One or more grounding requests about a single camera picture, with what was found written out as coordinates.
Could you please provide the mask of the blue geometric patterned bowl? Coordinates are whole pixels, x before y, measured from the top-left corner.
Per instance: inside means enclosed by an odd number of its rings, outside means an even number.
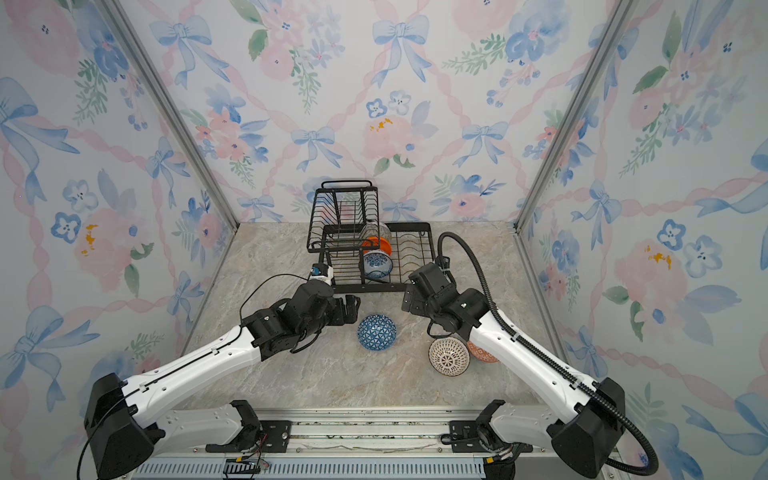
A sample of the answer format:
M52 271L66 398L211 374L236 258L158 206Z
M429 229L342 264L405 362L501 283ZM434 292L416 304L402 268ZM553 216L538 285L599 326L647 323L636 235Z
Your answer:
M369 351L384 351L392 347L397 336L394 321L381 314L365 317L358 325L357 338L363 348Z

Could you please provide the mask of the blue floral ceramic bowl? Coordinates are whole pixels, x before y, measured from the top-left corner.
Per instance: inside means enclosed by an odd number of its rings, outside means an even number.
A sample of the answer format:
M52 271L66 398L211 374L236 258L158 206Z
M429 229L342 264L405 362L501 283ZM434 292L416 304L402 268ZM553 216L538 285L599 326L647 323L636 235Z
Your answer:
M391 257L384 251L371 250L363 255L363 273L367 279L386 280L393 267Z

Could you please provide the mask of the orange plastic bowl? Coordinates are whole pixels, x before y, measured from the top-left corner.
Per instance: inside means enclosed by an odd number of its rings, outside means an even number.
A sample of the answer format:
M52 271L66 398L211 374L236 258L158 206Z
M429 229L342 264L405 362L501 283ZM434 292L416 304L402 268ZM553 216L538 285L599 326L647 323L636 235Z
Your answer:
M365 253L373 250L380 250L389 256L393 253L391 243L382 237L368 237L361 242L361 246Z

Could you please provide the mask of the green patterned ceramic bowl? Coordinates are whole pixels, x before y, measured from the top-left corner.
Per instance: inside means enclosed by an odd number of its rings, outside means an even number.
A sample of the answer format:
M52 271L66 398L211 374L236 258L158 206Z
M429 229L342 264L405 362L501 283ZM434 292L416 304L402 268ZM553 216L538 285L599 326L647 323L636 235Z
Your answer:
M389 241L391 237L391 231L385 223L382 222L366 222L361 229L360 238L370 239L379 238Z

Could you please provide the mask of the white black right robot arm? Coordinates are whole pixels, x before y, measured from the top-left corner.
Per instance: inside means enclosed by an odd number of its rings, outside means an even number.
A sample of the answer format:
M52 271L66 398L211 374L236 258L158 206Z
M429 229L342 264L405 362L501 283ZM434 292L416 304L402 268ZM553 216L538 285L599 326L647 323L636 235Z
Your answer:
M504 313L493 315L482 292L459 292L434 263L410 274L403 310L455 331L495 357L546 404L535 413L494 400L476 419L481 445L498 455L515 444L551 448L576 473L594 478L625 432L624 426L589 394L592 388L619 412L625 393L610 378L597 381L572 369L520 332Z

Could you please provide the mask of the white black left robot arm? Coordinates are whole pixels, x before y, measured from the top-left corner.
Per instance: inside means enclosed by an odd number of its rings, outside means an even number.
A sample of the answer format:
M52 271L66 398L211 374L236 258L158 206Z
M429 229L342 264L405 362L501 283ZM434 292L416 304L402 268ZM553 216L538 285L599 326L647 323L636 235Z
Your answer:
M208 410L175 411L180 402L214 382L281 353L299 353L327 327L352 325L361 300L336 296L311 279L290 298L242 317L216 340L166 365L122 379L109 373L94 382L84 418L82 453L99 479L117 479L152 456L202 446L209 453L252 452L269 435L246 400Z

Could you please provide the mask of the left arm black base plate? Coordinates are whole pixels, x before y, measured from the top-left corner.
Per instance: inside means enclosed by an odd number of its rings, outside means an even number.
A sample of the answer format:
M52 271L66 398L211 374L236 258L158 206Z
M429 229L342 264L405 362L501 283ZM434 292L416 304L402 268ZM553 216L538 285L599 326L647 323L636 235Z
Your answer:
M207 453L285 453L293 423L289 420L244 420L228 443L220 441L205 446Z

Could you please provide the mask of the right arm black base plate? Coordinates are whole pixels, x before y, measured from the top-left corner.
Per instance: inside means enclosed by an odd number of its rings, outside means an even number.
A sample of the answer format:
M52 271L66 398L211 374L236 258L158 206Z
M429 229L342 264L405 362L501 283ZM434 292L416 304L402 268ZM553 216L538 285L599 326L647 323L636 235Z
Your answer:
M453 453L484 453L494 456L533 451L532 445L502 440L488 424L476 420L450 421L449 431L440 436L440 442L450 446Z

